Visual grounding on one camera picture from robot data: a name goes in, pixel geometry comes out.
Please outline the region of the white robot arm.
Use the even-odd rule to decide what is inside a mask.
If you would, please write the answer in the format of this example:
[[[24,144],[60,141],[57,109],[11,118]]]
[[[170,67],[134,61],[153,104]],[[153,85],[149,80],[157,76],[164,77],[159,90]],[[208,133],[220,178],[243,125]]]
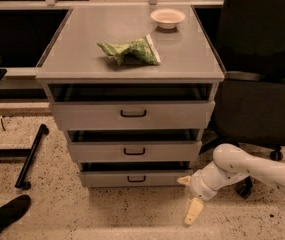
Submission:
[[[213,151],[213,160],[190,176],[177,179],[190,192],[183,224],[190,226],[204,208],[204,202],[217,192],[247,177],[285,194],[285,163],[252,156],[232,144],[220,144]]]

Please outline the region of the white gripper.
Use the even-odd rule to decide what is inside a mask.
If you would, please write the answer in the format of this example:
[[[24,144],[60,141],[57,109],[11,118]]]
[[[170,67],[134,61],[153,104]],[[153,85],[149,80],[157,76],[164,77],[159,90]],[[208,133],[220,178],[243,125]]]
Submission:
[[[189,190],[194,196],[188,200],[183,223],[186,226],[191,226],[204,208],[203,201],[212,199],[221,188],[238,183],[247,177],[247,174],[229,172],[221,169],[214,162],[210,162],[205,168],[197,170],[191,177],[178,178],[177,182],[189,186]]]

